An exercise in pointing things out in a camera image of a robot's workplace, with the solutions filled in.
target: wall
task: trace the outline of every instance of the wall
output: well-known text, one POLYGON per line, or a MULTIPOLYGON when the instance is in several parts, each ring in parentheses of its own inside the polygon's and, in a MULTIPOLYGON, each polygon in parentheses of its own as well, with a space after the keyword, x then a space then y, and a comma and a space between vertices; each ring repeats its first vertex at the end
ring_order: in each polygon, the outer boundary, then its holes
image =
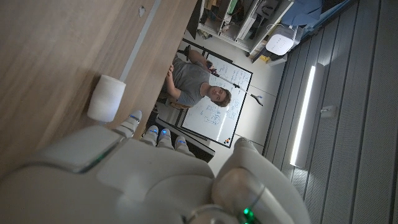
POLYGON ((296 186, 312 223, 397 223, 398 2, 361 0, 287 61, 264 156, 296 186), (307 165, 289 164, 308 67, 325 66, 307 165), (323 106, 337 116, 321 118, 323 106))
MULTIPOLYGON (((273 67, 268 66, 261 59, 251 63, 251 60, 246 57, 243 50, 223 42, 216 37, 203 40, 197 35, 196 40, 194 40, 189 32, 186 32, 184 38, 231 59, 237 66, 253 73, 249 92, 254 95, 261 95, 264 106, 261 107, 254 98, 246 96, 233 139, 237 140, 240 136, 248 138, 253 142, 258 151, 262 153, 285 63, 273 67)), ((182 50, 186 46, 187 44, 182 42, 179 49, 182 50)), ((211 141, 208 141, 207 144, 215 151, 215 156, 209 162, 209 166, 217 174, 221 166, 232 154, 233 147, 228 149, 211 141)))

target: gray wall panel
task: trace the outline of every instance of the gray wall panel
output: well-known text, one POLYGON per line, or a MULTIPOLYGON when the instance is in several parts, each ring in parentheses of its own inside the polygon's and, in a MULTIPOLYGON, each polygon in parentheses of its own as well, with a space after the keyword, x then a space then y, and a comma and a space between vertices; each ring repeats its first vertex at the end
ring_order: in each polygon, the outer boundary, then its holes
MULTIPOLYGON (((340 18, 345 27, 353 27, 356 5, 340 18)), ((346 78, 340 120, 336 135, 324 223, 350 223, 356 185, 358 156, 362 145, 369 76, 373 62, 379 2, 361 1, 356 19, 353 45, 346 78)))
MULTIPOLYGON (((287 147, 286 152, 282 164, 282 172, 286 175, 288 179, 292 178, 294 166, 290 165, 290 157, 292 156, 292 149, 295 141, 295 133, 297 132, 297 126, 299 124, 299 119, 301 115, 301 109, 304 101, 305 91, 307 89, 308 78, 310 76, 310 70, 312 66, 317 64, 318 61, 318 53, 320 50, 322 41, 322 35, 317 35, 311 39, 310 49, 307 55, 307 61, 305 62, 305 68, 303 71, 303 78, 301 81, 301 88, 298 90, 298 97, 297 102, 294 109, 294 115, 292 119, 292 124, 290 128, 290 134, 288 135, 287 139, 287 147)), ((314 95, 314 93, 320 91, 320 87, 322 85, 322 77, 314 78, 313 88, 312 88, 312 100, 316 100, 315 107, 317 106, 319 94, 314 95)), ((307 117, 313 116, 311 111, 311 105, 308 108, 307 117)))
MULTIPOLYGON (((288 55, 287 61, 286 61, 286 64, 285 64, 284 73, 282 75, 282 80, 280 81, 280 87, 279 87, 280 88, 280 90, 279 90, 280 92, 283 91, 284 86, 285 86, 286 74, 287 74, 287 70, 288 70, 289 65, 290 65, 290 58, 291 58, 291 56, 288 55)), ((262 155, 264 157, 266 156, 266 154, 268 152, 269 142, 270 142, 270 138, 272 136, 273 130, 274 130, 275 119, 276 119, 276 116, 274 116, 274 114, 278 113, 279 105, 280 105, 280 95, 278 95, 277 98, 276 98, 275 108, 274 108, 274 111, 272 113, 273 116, 271 118, 271 122, 270 122, 270 126, 269 126, 269 132, 267 133, 267 138, 266 138, 266 142, 265 142, 265 145, 264 145, 264 150, 262 152, 262 155)))
POLYGON ((397 1, 381 1, 353 223, 393 221, 390 211, 396 191, 397 12, 397 1))
POLYGON ((301 87, 301 80, 303 77, 305 62, 307 61, 308 50, 310 48, 310 41, 306 41, 301 45, 300 54, 298 55, 297 65, 293 77, 292 87, 290 89, 289 98, 287 100, 286 111, 280 128, 276 152, 272 163, 278 168, 282 168, 282 163, 285 157, 285 150, 287 139, 290 134, 290 127, 296 107, 297 95, 301 87))
POLYGON ((282 126, 283 117, 285 115, 286 104, 290 93, 290 87, 292 86, 292 80, 296 69, 297 60, 299 58, 299 53, 300 47, 292 52, 292 55, 290 56, 290 63, 289 67, 287 68, 286 80, 280 96, 278 112, 275 117, 274 128, 272 129, 272 133, 269 138, 269 146, 266 154, 266 158, 271 162, 274 159, 276 145, 279 139, 280 128, 282 126))
MULTIPOLYGON (((319 31, 317 36, 318 35, 321 36, 321 38, 323 38, 323 29, 319 31)), ((323 54, 322 61, 325 61, 325 57, 326 57, 325 51, 323 51, 322 54, 323 54)), ((323 80, 322 80, 322 85, 321 85, 322 91, 319 96, 317 111, 320 111, 322 108, 323 96, 325 95, 327 78, 328 78, 328 70, 325 69, 325 73, 323 74, 323 80)), ((310 170, 313 148, 315 145, 315 139, 316 139, 317 132, 318 132, 319 118, 320 118, 320 113, 316 113, 313 129, 312 129, 312 134, 311 134, 311 139, 310 139, 310 146, 309 146, 308 154, 307 154, 307 162, 306 162, 307 165, 304 168, 295 167, 294 171, 293 171, 292 184, 296 187, 296 189, 298 190, 300 195, 303 197, 303 199, 305 197, 305 192, 307 189, 308 172, 310 170)))
MULTIPOLYGON (((318 58, 319 63, 328 65, 333 48, 330 66, 325 68, 325 71, 328 71, 329 68, 329 74, 323 100, 324 105, 340 104, 339 95, 341 95, 345 78, 345 71, 341 72, 341 69, 339 69, 343 56, 341 55, 342 52, 339 51, 342 33, 340 31, 336 34, 338 22, 339 20, 336 19, 325 27, 321 51, 318 58)), ((308 207, 312 223, 320 223, 322 219, 323 201, 326 192, 328 170, 331 161, 331 148, 334 143, 336 123, 337 119, 321 119, 318 128, 317 140, 315 142, 313 159, 311 162, 310 177, 308 178, 307 193, 305 195, 305 203, 308 207)))

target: blue object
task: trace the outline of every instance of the blue object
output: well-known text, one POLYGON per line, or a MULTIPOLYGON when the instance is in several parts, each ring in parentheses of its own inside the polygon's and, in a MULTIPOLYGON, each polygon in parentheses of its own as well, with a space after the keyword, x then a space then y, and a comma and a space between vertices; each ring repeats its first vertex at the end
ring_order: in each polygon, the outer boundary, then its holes
POLYGON ((296 0, 282 17, 282 23, 292 26, 307 25, 319 20, 322 0, 296 0))

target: man's hair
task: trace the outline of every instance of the man's hair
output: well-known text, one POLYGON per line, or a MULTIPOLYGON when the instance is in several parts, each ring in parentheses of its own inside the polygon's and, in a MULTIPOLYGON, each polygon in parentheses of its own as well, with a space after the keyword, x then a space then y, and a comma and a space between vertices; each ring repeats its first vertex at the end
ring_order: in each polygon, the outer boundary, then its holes
POLYGON ((223 101, 221 101, 221 102, 215 102, 214 101, 213 103, 215 103, 217 106, 220 106, 220 107, 226 107, 231 102, 232 95, 231 95, 231 92, 229 90, 226 90, 223 87, 220 87, 220 88, 222 88, 225 91, 225 99, 223 101))

